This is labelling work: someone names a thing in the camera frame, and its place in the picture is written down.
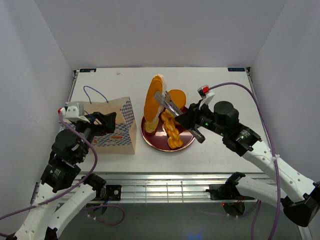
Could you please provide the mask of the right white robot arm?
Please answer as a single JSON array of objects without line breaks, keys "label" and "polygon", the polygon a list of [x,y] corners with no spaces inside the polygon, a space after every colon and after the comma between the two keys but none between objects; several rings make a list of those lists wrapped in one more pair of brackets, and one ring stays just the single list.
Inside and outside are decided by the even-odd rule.
[{"label": "right white robot arm", "polygon": [[235,172],[225,184],[214,191],[224,198],[246,196],[277,207],[286,217],[301,227],[307,227],[320,209],[320,184],[299,173],[280,157],[274,158],[261,137],[239,122],[239,112],[228,101],[219,101],[213,110],[206,104],[193,103],[187,112],[175,117],[183,128],[208,129],[222,136],[223,144],[240,157],[251,162],[271,180],[279,173],[280,190],[248,175]]}]

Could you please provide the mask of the orange twisted bread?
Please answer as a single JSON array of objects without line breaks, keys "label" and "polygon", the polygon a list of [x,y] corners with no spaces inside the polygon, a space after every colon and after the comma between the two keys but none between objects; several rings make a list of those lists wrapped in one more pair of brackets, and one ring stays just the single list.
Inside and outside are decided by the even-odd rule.
[{"label": "orange twisted bread", "polygon": [[180,138],[180,132],[176,128],[176,123],[174,115],[165,109],[161,115],[161,120],[163,121],[165,132],[167,133],[168,140],[167,144],[171,149],[177,149],[183,146],[183,141]]}]

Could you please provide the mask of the orange round bun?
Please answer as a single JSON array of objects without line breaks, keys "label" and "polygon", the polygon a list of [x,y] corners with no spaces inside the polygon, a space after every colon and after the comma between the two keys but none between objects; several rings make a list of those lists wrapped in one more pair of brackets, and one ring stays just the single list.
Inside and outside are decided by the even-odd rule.
[{"label": "orange round bun", "polygon": [[172,101],[180,110],[182,110],[185,107],[187,103],[187,97],[182,90],[172,89],[168,92],[168,94],[170,95]]}]

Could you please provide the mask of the paper bag with blue checks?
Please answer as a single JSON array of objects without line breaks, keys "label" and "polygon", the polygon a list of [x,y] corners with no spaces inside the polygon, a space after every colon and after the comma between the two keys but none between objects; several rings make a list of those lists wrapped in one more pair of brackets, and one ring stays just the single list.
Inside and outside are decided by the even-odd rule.
[{"label": "paper bag with blue checks", "polygon": [[[129,154],[134,155],[136,150],[137,125],[130,97],[121,97],[105,102],[81,102],[84,104],[84,116],[88,119],[89,114],[100,112],[109,114],[116,112],[116,127],[114,133],[104,136],[96,136],[91,143],[97,154]],[[73,121],[63,120],[71,126]]]}]

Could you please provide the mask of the long orange bread loaf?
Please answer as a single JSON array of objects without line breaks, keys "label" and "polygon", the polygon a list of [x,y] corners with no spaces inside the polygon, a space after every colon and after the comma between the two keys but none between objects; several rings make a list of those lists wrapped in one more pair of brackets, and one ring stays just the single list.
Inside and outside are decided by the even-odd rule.
[{"label": "long orange bread loaf", "polygon": [[163,111],[163,107],[155,100],[154,96],[157,92],[164,95],[166,90],[167,84],[164,76],[155,75],[149,85],[144,103],[143,116],[147,122],[154,122]]}]

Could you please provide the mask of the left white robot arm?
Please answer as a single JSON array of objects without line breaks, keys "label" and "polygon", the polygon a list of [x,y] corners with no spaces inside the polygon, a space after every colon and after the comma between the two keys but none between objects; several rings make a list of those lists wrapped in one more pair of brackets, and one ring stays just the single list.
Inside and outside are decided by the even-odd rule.
[{"label": "left white robot arm", "polygon": [[31,206],[26,208],[28,215],[22,226],[6,237],[8,240],[57,240],[70,221],[93,199],[100,200],[106,195],[106,181],[92,170],[74,180],[81,169],[87,154],[97,152],[92,146],[96,136],[114,133],[115,112],[92,115],[68,116],[68,109],[59,109],[59,119],[65,129],[60,131],[53,143],[46,166]]}]

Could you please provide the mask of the metal serving tongs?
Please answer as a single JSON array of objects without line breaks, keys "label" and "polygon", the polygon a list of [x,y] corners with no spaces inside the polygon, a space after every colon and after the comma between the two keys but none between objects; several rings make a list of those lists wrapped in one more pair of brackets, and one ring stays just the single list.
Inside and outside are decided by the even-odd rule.
[{"label": "metal serving tongs", "polygon": [[[182,110],[180,110],[176,106],[176,104],[173,102],[173,100],[171,99],[171,97],[167,91],[165,92],[165,95],[163,95],[162,93],[157,91],[154,94],[154,99],[156,100],[156,102],[158,104],[160,104],[164,108],[168,109],[170,111],[170,113],[172,113],[175,117],[183,114]],[[205,137],[198,130],[195,130],[195,129],[187,129],[187,130],[195,137],[195,139],[199,143],[202,144],[205,141]]]}]

